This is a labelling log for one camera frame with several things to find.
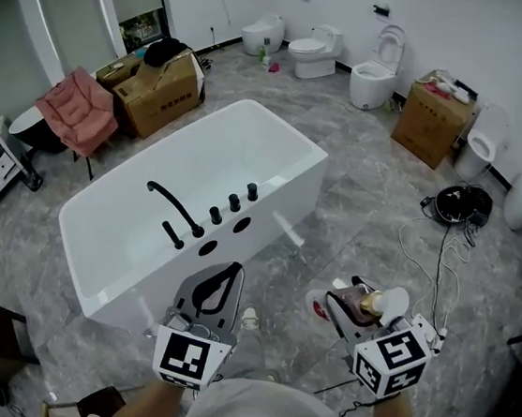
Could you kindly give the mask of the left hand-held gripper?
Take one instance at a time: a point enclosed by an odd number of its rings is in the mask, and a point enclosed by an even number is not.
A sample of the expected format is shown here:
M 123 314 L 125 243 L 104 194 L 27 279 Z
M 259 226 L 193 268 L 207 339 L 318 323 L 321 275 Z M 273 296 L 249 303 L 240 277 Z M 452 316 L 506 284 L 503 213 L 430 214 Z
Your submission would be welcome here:
M 202 391 L 230 357 L 244 285 L 241 263 L 211 265 L 183 281 L 173 307 L 157 327 L 152 368 L 160 380 Z

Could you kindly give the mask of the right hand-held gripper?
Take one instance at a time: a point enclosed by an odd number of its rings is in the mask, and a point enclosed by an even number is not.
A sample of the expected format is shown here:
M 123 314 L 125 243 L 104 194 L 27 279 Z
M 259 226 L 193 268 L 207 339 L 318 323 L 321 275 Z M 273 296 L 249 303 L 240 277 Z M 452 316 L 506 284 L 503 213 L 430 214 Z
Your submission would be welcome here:
M 363 293 L 372 287 L 361 277 L 352 276 L 351 285 Z M 364 340 L 377 331 L 378 319 L 364 312 L 362 296 L 326 292 L 327 315 L 341 338 L 358 343 L 352 355 L 352 372 L 379 400 L 414 386 L 423 376 L 433 353 L 423 330 L 401 318 L 383 328 L 384 335 Z

